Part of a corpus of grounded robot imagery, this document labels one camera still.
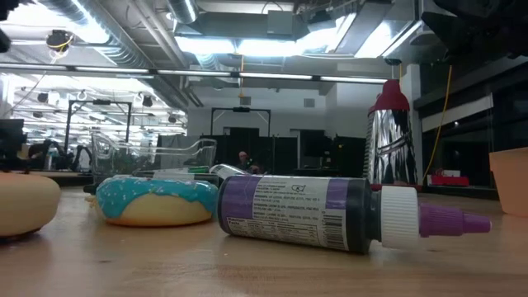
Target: donut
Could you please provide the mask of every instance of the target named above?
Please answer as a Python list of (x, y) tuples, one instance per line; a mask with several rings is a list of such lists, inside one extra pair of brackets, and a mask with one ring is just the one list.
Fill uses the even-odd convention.
[(0, 238), (39, 230), (57, 213), (60, 188), (47, 177), (0, 173)]
[(207, 181), (113, 177), (96, 190), (92, 203), (110, 224), (163, 227), (210, 219), (218, 189)]

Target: workbench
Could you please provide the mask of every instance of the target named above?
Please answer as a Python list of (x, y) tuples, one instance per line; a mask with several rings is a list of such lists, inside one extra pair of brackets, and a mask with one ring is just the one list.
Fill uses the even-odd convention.
[(492, 219), (490, 234), (424, 238), (416, 251), (373, 242), (369, 256), (236, 238), (216, 222), (132, 229), (101, 222), (80, 188), (55, 219), (0, 246), (0, 295), (527, 296), (528, 219), (497, 201), (422, 195)]

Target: beige object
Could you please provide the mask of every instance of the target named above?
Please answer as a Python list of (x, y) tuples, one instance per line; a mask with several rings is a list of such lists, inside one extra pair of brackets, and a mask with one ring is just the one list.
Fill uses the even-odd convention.
[(420, 194), (487, 215), (489, 234), (430, 237), (423, 249), (373, 243), (361, 256), (224, 233), (217, 223), (132, 229), (104, 224), (81, 188), (63, 188), (38, 238), (0, 248), (2, 297), (525, 297), (528, 224), (498, 201)]
[(47, 177), (0, 173), (0, 237), (36, 231), (57, 212), (60, 188)]
[(528, 148), (489, 154), (489, 167), (495, 177), (502, 210), (510, 215), (528, 217), (528, 197), (524, 184), (528, 178)]
[(162, 227), (194, 224), (211, 218), (211, 212), (198, 201), (189, 202), (178, 196), (146, 194), (130, 202), (117, 219), (107, 218), (101, 211), (97, 198), (92, 204), (106, 222), (135, 227)]

